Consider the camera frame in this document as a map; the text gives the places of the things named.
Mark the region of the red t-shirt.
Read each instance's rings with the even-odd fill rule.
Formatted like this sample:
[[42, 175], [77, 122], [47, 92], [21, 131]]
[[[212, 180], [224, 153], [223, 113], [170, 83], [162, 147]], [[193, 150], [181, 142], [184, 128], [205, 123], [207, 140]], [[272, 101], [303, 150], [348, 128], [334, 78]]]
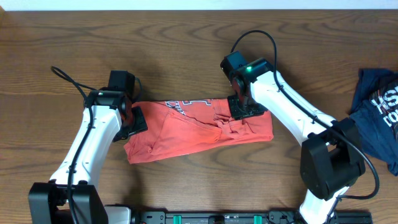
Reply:
[[267, 142], [274, 137], [270, 112], [236, 120], [227, 99], [142, 101], [136, 105], [148, 129], [130, 137], [124, 146], [131, 164], [221, 146]]

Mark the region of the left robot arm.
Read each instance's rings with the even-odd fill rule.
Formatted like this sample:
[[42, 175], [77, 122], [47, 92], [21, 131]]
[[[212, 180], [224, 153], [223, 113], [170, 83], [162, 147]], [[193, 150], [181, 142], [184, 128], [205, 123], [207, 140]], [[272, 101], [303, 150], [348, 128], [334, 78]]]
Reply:
[[133, 223], [126, 205], [104, 205], [97, 192], [112, 142], [147, 130], [140, 107], [126, 91], [93, 90], [85, 99], [78, 134], [48, 182], [29, 192], [33, 223]]

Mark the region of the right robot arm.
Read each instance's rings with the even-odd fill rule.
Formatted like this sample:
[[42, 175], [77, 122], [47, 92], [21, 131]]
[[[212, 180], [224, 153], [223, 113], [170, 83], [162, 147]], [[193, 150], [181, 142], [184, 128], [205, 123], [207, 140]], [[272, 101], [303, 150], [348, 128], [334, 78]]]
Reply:
[[372, 223], [368, 212], [337, 212], [338, 202], [364, 174], [365, 158], [355, 123], [337, 121], [293, 90], [266, 59], [247, 62], [239, 52], [220, 67], [235, 94], [228, 98], [234, 119], [271, 112], [301, 147], [300, 175], [307, 193], [296, 215], [269, 213], [270, 223]]

